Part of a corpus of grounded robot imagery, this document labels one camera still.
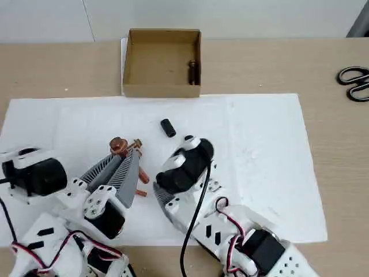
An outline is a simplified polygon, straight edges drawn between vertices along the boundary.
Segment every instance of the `red wire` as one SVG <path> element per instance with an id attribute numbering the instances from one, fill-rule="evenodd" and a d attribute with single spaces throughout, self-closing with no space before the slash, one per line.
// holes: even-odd
<path id="1" fill-rule="evenodd" d="M 239 232 L 240 232 L 240 235 L 241 235 L 241 237 L 242 237 L 242 239 L 244 239 L 244 237 L 245 237 L 245 231 L 244 231 L 244 229 L 242 228 L 242 226 L 237 222 L 237 221 L 235 221 L 233 218 L 231 218 L 229 215 L 227 215 L 225 212 L 223 212 L 223 211 L 221 211 L 221 210 L 219 210 L 218 209 L 218 203 L 219 203 L 219 201 L 220 200 L 222 200 L 222 199 L 225 199 L 225 207 L 227 207 L 228 206 L 228 198 L 226 198 L 225 196 L 222 196 L 222 197 L 219 197 L 217 200 L 216 200 L 216 202 L 215 202 L 215 209 L 217 210 L 217 212 L 218 213 L 220 213 L 220 214 L 222 214 L 222 215 L 225 215 L 226 217 L 227 217 L 227 219 L 230 221 L 230 222 L 232 222 L 236 227 L 237 227 L 237 229 L 239 230 Z"/>
<path id="2" fill-rule="evenodd" d="M 114 249 L 110 246 L 107 246 L 105 244 L 102 244 L 98 241 L 95 241 L 89 235 L 85 234 L 83 231 L 80 231 L 80 230 L 75 230 L 75 231 L 72 231 L 71 233 L 68 234 L 68 236 L 63 240 L 59 250 L 57 251 L 55 257 L 53 258 L 53 260 L 52 260 L 52 262 L 50 263 L 49 266 L 46 266 L 44 264 L 44 262 L 42 261 L 42 259 L 35 252 L 31 251 L 27 247 L 25 247 L 25 246 L 23 246 L 23 245 L 21 245 L 17 242 L 12 243 L 12 245 L 14 245 L 16 247 L 19 247 L 22 250 L 26 251 L 29 255 L 31 255 L 41 265 L 41 267 L 43 267 L 42 269 L 38 270 L 38 273 L 47 273 L 51 269 L 51 267 L 55 264 L 55 262 L 59 259 L 60 253 L 63 250 L 63 248 L 65 247 L 65 245 L 68 243 L 69 239 L 71 239 L 71 237 L 73 237 L 73 235 L 76 235 L 76 234 L 84 235 L 94 245 L 98 246 L 98 248 L 102 248 L 102 249 L 108 250 L 110 252 L 113 252 L 114 254 L 116 254 L 116 259 L 118 259 L 119 257 L 122 257 L 122 252 L 120 252 L 120 251 L 118 251 L 118 250 L 116 250 L 116 249 Z"/>
<path id="3" fill-rule="evenodd" d="M 23 251 L 27 252 L 29 255 L 31 255 L 42 267 L 46 267 L 44 262 L 41 260 L 41 258 L 32 250 L 29 250 L 27 247 L 19 244 L 18 242 L 13 242 L 13 246 L 22 249 Z"/>
<path id="4" fill-rule="evenodd" d="M 244 240 L 244 238 L 246 236 L 246 233 L 245 233 L 244 229 L 242 228 L 242 226 L 236 220 L 234 220 L 233 218 L 231 218 L 225 212 L 223 212 L 223 211 L 221 211 L 221 210 L 218 209 L 218 203 L 222 199 L 225 199 L 225 207 L 228 206 L 228 204 L 229 204 L 228 198 L 226 198 L 225 196 L 221 196 L 215 202 L 215 209 L 217 210 L 218 213 L 225 215 L 227 217 L 227 219 L 230 222 L 232 222 L 237 227 L 237 229 L 240 232 L 239 235 L 234 235 L 231 238 L 231 241 L 229 243 L 228 252 L 227 252 L 227 263 L 226 263 L 226 270 L 227 270 L 227 272 L 228 273 L 233 273 L 236 276 L 236 272 L 240 271 L 241 269 L 238 268 L 238 267 L 230 269 L 230 267 L 232 266 L 232 264 L 231 264 L 232 253 L 233 253 L 233 251 L 235 249 L 236 244 L 239 244 L 239 243 L 241 243 Z"/>

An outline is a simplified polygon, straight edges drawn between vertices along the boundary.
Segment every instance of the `white wall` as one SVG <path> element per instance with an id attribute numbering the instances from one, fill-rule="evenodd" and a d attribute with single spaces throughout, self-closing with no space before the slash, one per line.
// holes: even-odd
<path id="1" fill-rule="evenodd" d="M 365 2 L 0 0 L 0 42 L 117 39 L 129 28 L 199 28 L 209 38 L 344 37 Z"/>
<path id="2" fill-rule="evenodd" d="M 93 41 L 81 0 L 0 0 L 0 42 Z"/>
<path id="3" fill-rule="evenodd" d="M 210 38 L 344 37 L 366 0 L 84 0 L 96 39 L 129 28 L 199 28 Z"/>

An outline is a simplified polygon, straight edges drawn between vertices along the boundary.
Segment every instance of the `copper screw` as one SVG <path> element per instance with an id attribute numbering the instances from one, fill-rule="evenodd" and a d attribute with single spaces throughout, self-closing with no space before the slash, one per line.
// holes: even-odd
<path id="1" fill-rule="evenodd" d="M 195 85 L 195 79 L 196 79 L 196 61 L 191 60 L 189 61 L 189 84 Z"/>
<path id="2" fill-rule="evenodd" d="M 143 190 L 139 190 L 139 189 L 136 189 L 136 194 L 143 196 L 143 197 L 146 197 L 148 195 L 147 192 L 144 192 Z"/>
<path id="3" fill-rule="evenodd" d="M 138 168 L 138 177 L 144 184 L 147 184 L 150 181 L 149 176 L 146 174 L 146 172 L 144 172 L 144 170 L 141 167 Z"/>
<path id="4" fill-rule="evenodd" d="M 139 139 L 134 140 L 134 142 L 128 146 L 127 140 L 121 137 L 115 137 L 110 141 L 109 145 L 110 152 L 114 155 L 125 157 L 128 154 L 128 150 L 130 148 L 135 148 L 138 151 L 139 156 L 140 157 L 142 156 L 142 153 L 140 151 L 142 142 Z M 144 170 L 141 167 L 138 168 L 138 177 L 144 184 L 147 184 L 150 181 L 149 176 L 146 174 L 146 172 L 144 172 Z"/>
<path id="5" fill-rule="evenodd" d="M 127 150 L 127 146 L 128 146 L 128 141 L 120 138 L 120 137 L 115 137 L 113 138 L 110 143 L 110 152 L 114 155 L 119 155 L 119 156 L 126 156 L 126 150 Z"/>

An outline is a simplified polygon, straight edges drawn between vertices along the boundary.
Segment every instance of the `plastic part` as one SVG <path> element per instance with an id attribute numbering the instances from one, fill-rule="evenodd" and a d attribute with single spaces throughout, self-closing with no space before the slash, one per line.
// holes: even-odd
<path id="1" fill-rule="evenodd" d="M 168 137 L 174 137 L 176 135 L 176 131 L 174 130 L 172 123 L 169 121 L 168 118 L 160 121 L 160 125 Z"/>

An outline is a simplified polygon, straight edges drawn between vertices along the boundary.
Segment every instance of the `white paper sheet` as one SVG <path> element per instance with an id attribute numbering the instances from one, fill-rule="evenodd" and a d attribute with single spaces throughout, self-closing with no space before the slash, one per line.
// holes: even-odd
<path id="1" fill-rule="evenodd" d="M 160 120 L 177 131 L 167 138 Z M 287 95 L 203 96 L 199 99 L 17 99 L 10 102 L 0 136 L 0 152 L 33 144 L 54 149 L 69 177 L 80 176 L 109 153 L 115 136 L 140 138 L 141 166 L 151 180 L 183 137 L 208 138 L 215 147 L 224 186 L 278 225 L 277 234 L 293 242 L 325 241 L 327 232 L 298 97 Z M 148 197 L 135 197 L 120 245 L 181 245 L 183 235 L 165 218 L 151 185 L 139 184 Z M 9 205 L 22 234 L 42 207 Z M 10 241 L 6 225 L 0 245 Z"/>

